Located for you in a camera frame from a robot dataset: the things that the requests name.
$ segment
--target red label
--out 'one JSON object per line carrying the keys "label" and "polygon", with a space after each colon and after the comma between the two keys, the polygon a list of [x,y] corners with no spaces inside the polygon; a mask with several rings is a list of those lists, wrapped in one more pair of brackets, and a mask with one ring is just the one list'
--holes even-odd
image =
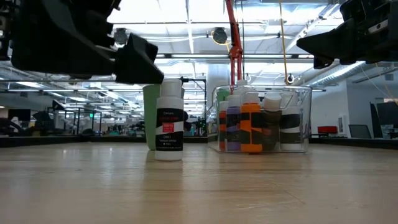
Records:
{"label": "red label", "polygon": [[163,132],[164,133],[173,133],[174,132],[174,123],[163,123]]}

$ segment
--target table surface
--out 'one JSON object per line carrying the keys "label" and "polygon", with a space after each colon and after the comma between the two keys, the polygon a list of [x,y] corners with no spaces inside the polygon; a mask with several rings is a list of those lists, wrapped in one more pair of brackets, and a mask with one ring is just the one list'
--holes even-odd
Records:
{"label": "table surface", "polygon": [[184,147],[178,162],[139,143],[0,149],[0,223],[397,223],[398,151]]}

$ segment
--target green cup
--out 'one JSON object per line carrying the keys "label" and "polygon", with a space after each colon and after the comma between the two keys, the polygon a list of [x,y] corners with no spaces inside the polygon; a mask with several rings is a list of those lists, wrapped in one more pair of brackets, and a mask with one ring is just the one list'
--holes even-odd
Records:
{"label": "green cup", "polygon": [[156,149],[156,100],[160,96],[160,85],[146,85],[142,90],[144,92],[145,136],[149,150],[154,151]]}

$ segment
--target ceiling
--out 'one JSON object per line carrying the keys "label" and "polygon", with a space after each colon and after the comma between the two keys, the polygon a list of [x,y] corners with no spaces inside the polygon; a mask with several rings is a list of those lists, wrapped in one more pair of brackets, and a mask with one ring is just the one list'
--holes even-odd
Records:
{"label": "ceiling", "polygon": [[[253,85],[283,85],[285,71],[282,38],[280,38],[279,4],[278,1],[272,0],[263,2],[265,1],[247,0],[243,1],[242,5],[241,2],[237,4],[235,13],[244,53],[247,55],[244,72]],[[315,71],[312,69],[312,59],[306,58],[307,53],[296,47],[295,41],[306,35],[327,32],[341,24],[343,20],[338,10],[339,6],[318,0],[284,1],[282,17],[286,53],[301,55],[296,59],[287,59],[288,73],[300,78],[313,75]],[[219,45],[211,38],[215,27],[223,27],[230,37],[228,15],[223,0],[123,0],[120,11],[114,10],[108,21],[114,24],[115,30],[123,27],[129,32],[145,37],[159,47],[159,55],[184,54],[180,59],[160,58],[155,61],[166,78],[209,80],[211,77],[226,76],[228,79],[229,71],[215,72],[217,70],[214,67],[221,64],[226,65],[226,69],[229,68],[227,54],[231,46]],[[198,58],[198,54],[219,54],[223,58]],[[68,76],[22,72],[13,69],[9,62],[2,62],[0,77],[3,81],[31,80],[29,83],[2,82],[3,89],[31,91],[30,97],[45,94],[68,105],[83,106],[77,104],[91,103],[97,110],[102,110],[99,103],[103,105],[119,103],[111,105],[112,112],[132,111],[132,114],[143,114],[142,86],[110,82],[114,80],[114,76],[94,76],[89,82],[71,85],[67,82]],[[37,80],[53,81],[37,83],[35,82]],[[191,115],[203,115],[205,110],[203,82],[188,82],[184,83],[183,87],[188,90],[185,99],[189,99],[185,101],[187,103],[185,109]],[[35,90],[47,91],[37,93]],[[99,94],[98,90],[103,90],[103,94]]]}

